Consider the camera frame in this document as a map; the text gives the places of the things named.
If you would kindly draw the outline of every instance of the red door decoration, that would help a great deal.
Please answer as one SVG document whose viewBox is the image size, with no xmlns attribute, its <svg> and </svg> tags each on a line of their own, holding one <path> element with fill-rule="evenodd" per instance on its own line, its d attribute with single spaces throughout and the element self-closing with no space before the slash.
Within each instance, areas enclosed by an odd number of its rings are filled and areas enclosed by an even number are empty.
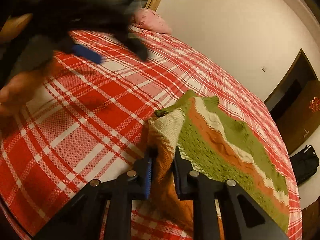
<svg viewBox="0 0 320 240">
<path fill-rule="evenodd" d="M 318 97 L 315 97 L 311 100 L 309 108 L 314 113 L 315 111 L 320 111 L 320 99 Z"/>
</svg>

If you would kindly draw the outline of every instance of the cable knit pattern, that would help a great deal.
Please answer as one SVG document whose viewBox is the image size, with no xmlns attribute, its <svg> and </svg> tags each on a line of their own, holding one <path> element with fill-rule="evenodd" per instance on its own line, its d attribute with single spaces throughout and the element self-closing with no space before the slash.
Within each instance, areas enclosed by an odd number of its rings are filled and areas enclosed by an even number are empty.
<svg viewBox="0 0 320 240">
<path fill-rule="evenodd" d="M 173 106 L 155 111 L 148 135 L 149 145 L 158 148 L 151 200 L 192 230 L 192 201 L 177 199 L 170 169 L 178 145 L 181 157 L 191 161 L 195 170 L 218 181 L 236 180 L 286 232 L 289 197 L 285 178 L 247 124 L 227 116 L 218 104 L 217 96 L 201 98 L 189 90 Z"/>
</svg>

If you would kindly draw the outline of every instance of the doorway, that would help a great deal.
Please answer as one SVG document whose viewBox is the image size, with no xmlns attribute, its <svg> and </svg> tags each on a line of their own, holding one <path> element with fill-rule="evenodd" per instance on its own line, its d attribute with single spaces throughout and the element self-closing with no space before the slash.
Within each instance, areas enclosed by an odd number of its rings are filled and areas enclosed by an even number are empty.
<svg viewBox="0 0 320 240">
<path fill-rule="evenodd" d="M 320 109 L 313 112 L 310 108 L 312 100 L 317 104 L 318 99 L 320 102 L 320 82 L 300 49 L 286 75 L 264 102 L 289 154 L 320 125 Z"/>
</svg>

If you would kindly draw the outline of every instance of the plaid bedsheet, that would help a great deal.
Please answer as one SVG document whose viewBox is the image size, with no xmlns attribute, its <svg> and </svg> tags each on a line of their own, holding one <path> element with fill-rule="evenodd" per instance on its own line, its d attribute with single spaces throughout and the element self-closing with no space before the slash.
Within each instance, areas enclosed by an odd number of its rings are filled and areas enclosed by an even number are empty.
<svg viewBox="0 0 320 240">
<path fill-rule="evenodd" d="M 147 62 L 141 63 L 109 34 L 74 31 L 77 41 L 104 56 L 103 63 L 58 53 L 60 72 L 48 78 L 17 116 L 1 124 L 0 193 L 16 231 L 28 239 L 88 181 L 115 179 L 130 169 L 143 156 L 145 121 L 192 89 L 200 96 L 217 95 L 220 108 L 247 122 L 265 146 L 286 177 L 288 236 L 300 239 L 298 188 L 263 102 L 176 38 L 133 30 L 150 50 Z M 133 206 L 132 239 L 190 239 L 149 203 L 135 201 Z"/>
</svg>

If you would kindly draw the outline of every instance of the black bag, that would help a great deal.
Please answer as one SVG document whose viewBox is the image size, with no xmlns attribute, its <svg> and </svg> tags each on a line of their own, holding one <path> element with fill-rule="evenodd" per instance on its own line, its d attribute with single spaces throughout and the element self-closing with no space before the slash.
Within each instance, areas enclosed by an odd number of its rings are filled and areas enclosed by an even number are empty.
<svg viewBox="0 0 320 240">
<path fill-rule="evenodd" d="M 319 166 L 319 158 L 312 145 L 306 145 L 301 151 L 290 157 L 290 161 L 298 185 L 314 175 Z"/>
</svg>

